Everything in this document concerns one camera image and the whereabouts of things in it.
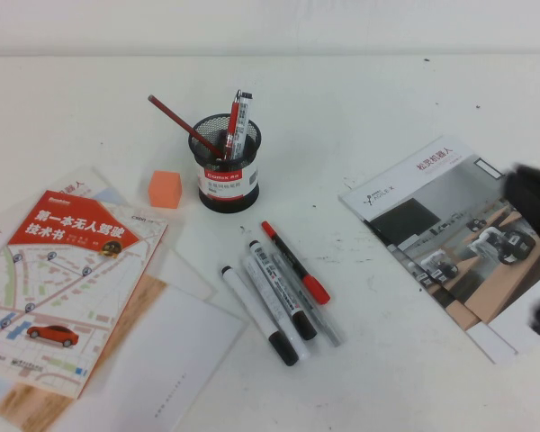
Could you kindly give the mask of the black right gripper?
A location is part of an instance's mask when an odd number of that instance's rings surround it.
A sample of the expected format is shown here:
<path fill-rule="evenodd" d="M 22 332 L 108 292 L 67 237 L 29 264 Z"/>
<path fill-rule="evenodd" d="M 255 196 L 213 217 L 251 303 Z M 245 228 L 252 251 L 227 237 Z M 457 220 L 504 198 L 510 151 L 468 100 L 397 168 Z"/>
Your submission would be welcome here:
<path fill-rule="evenodd" d="M 540 237 L 540 168 L 515 165 L 504 176 L 501 190 Z"/>

